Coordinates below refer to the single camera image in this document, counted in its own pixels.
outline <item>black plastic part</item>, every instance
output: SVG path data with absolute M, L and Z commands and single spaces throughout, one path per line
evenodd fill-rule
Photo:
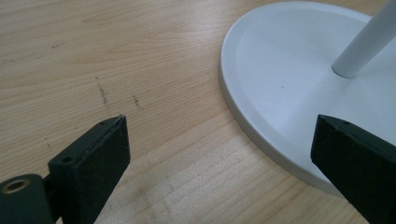
M 347 121 L 318 116 L 312 162 L 370 223 L 396 223 L 396 147 Z
M 93 223 L 130 162 L 126 118 L 104 120 L 49 162 L 64 224 Z
M 11 178 L 0 190 L 0 223 L 53 223 L 41 176 Z
M 63 202 L 60 200 L 60 192 L 56 189 L 55 185 L 50 178 L 50 175 L 47 175 L 43 179 L 44 189 L 47 193 L 47 200 L 50 207 L 50 212 L 52 214 L 52 220 L 56 221 L 61 217 L 62 213 L 62 205 Z

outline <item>wooden table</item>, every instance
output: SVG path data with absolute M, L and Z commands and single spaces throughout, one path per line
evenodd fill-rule
M 222 40 L 259 0 L 4 0 L 0 181 L 102 119 L 128 119 L 132 163 L 96 223 L 365 223 L 258 150 L 219 90 Z M 385 0 L 323 1 L 368 14 Z

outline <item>screw hole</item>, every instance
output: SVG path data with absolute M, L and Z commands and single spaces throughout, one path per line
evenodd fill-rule
M 21 189 L 26 188 L 30 184 L 28 179 L 19 179 L 14 180 L 11 183 L 7 184 L 3 187 L 2 192 L 6 194 L 11 194 L 20 191 Z
M 72 160 L 73 160 L 73 158 L 71 158 L 71 157 L 65 157 L 62 159 L 62 162 L 70 162 Z

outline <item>white pole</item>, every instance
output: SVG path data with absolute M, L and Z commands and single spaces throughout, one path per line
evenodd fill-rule
M 332 70 L 341 77 L 354 77 L 395 36 L 396 0 L 389 0 L 338 57 Z

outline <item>white plastic base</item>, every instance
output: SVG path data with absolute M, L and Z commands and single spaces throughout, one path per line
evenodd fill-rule
M 276 3 L 240 18 L 221 50 L 220 86 L 247 136 L 290 173 L 338 196 L 310 159 L 318 114 L 396 145 L 396 41 L 356 77 L 332 70 L 370 19 L 331 5 Z

